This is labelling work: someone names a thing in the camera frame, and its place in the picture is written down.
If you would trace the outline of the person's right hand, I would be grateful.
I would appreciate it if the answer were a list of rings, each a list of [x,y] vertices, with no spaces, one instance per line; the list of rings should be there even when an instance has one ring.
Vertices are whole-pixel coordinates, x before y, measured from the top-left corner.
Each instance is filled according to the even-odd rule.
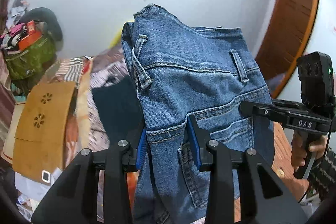
[[[309,148],[305,148],[301,135],[295,131],[291,142],[291,166],[294,170],[305,165],[307,152],[316,153],[315,159],[320,159],[326,148],[327,136],[321,136],[318,140],[310,143]]]

